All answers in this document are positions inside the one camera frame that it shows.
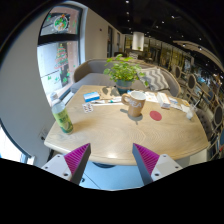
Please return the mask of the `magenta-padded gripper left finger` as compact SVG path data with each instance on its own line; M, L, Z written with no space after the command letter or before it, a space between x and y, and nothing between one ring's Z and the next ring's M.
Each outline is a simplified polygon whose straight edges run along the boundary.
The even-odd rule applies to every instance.
M90 154L91 144L87 143L66 155L54 156L42 169L78 185Z

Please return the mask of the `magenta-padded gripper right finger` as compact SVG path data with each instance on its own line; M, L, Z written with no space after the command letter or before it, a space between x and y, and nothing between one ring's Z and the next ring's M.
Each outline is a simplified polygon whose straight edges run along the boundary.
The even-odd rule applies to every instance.
M145 185L182 169L167 154L158 155L136 143L133 144L132 154L134 155L142 181Z

